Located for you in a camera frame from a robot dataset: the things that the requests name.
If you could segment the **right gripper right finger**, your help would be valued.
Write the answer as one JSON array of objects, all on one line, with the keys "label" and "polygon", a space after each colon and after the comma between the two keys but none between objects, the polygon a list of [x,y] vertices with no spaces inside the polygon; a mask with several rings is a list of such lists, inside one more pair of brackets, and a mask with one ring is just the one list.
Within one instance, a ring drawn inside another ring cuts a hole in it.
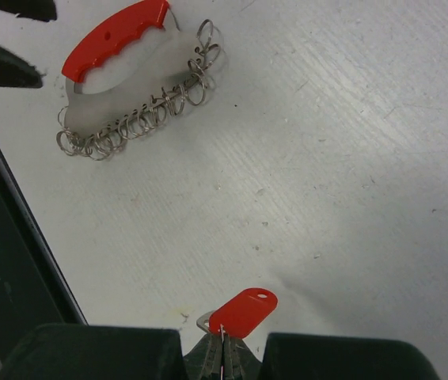
[{"label": "right gripper right finger", "polygon": [[399,340],[272,333],[252,379],[439,379],[416,347]]}]

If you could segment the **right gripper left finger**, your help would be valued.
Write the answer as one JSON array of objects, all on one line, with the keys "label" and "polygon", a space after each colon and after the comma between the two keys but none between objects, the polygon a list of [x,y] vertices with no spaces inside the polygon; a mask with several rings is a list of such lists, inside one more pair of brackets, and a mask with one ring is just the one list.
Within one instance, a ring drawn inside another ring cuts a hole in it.
[{"label": "right gripper left finger", "polygon": [[10,352],[0,379],[221,379],[219,354],[190,367],[173,329],[41,325]]}]

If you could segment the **metal chain keyring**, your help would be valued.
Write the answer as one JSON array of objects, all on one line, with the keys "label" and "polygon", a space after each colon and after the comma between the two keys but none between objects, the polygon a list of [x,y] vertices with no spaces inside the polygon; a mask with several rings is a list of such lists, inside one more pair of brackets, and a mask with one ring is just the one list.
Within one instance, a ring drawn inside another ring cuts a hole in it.
[{"label": "metal chain keyring", "polygon": [[82,83],[66,79],[68,105],[59,112],[60,150],[68,156],[103,161],[179,116],[187,106],[207,99],[208,70],[221,54],[213,41],[215,25],[204,20],[197,32],[179,29],[170,9],[163,28],[164,40],[128,78],[99,93],[83,93]]}]

